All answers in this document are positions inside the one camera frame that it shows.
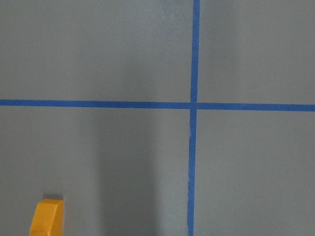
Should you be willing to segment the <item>orange trapezoid block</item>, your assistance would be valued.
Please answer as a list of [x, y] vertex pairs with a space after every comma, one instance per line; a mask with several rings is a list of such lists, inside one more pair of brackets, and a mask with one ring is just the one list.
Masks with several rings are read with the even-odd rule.
[[43, 199], [35, 209], [30, 236], [63, 235], [63, 200]]

